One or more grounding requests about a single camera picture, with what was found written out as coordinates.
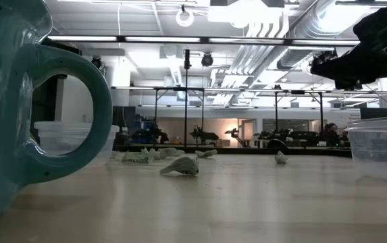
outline person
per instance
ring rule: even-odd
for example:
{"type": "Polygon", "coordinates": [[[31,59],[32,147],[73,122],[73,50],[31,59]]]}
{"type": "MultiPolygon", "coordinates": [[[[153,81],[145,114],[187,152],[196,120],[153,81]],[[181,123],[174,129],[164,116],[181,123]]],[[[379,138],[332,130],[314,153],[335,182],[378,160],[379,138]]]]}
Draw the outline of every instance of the person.
{"type": "Polygon", "coordinates": [[[322,141],[327,142],[327,146],[338,146],[337,125],[334,123],[327,124],[319,134],[322,141]]]}

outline plastic container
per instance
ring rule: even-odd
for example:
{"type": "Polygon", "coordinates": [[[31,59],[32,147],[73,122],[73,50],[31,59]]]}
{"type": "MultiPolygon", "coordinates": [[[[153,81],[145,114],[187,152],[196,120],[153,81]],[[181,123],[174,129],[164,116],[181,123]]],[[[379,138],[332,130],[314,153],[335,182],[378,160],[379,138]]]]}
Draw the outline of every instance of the plastic container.
{"type": "MultiPolygon", "coordinates": [[[[38,130],[41,148],[50,155],[62,155],[78,148],[91,128],[91,124],[88,123],[64,123],[60,121],[39,121],[34,126],[38,130]]],[[[111,156],[115,134],[119,131],[118,126],[112,126],[105,146],[87,167],[106,164],[111,156]]]]}
{"type": "Polygon", "coordinates": [[[353,121],[346,130],[358,172],[387,179],[387,118],[353,121]]]}

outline security camera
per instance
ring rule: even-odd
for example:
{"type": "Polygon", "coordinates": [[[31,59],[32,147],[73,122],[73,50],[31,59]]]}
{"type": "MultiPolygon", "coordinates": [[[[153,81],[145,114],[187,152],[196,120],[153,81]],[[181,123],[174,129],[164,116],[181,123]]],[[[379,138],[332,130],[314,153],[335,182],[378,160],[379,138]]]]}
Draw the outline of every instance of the security camera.
{"type": "Polygon", "coordinates": [[[204,54],[204,57],[202,57],[202,66],[204,67],[209,67],[213,65],[213,57],[211,56],[210,53],[204,54]]]}
{"type": "Polygon", "coordinates": [[[96,68],[101,68],[102,66],[102,63],[101,63],[101,57],[99,56],[94,56],[93,57],[93,60],[91,60],[91,63],[96,66],[96,68]]]}

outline teal mug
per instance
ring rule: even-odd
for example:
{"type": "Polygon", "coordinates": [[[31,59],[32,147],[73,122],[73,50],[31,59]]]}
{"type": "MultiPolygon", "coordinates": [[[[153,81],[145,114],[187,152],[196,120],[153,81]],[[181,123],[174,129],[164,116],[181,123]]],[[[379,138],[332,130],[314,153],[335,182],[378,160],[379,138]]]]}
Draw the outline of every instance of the teal mug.
{"type": "Polygon", "coordinates": [[[112,123],[109,88],[81,56],[40,45],[52,18],[42,0],[0,0],[0,214],[27,184],[64,177],[92,161],[112,123]],[[56,74],[82,80],[93,98],[94,120],[75,151],[48,155],[30,137],[32,91],[56,74]]]}

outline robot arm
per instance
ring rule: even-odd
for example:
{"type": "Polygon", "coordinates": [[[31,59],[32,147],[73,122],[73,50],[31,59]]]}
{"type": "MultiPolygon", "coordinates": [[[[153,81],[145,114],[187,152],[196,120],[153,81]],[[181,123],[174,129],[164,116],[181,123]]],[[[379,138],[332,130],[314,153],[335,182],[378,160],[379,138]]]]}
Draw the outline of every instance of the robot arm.
{"type": "Polygon", "coordinates": [[[337,89],[354,90],[387,78],[387,7],[364,17],[353,27],[360,43],[341,57],[322,53],[311,73],[333,79],[337,89]]]}

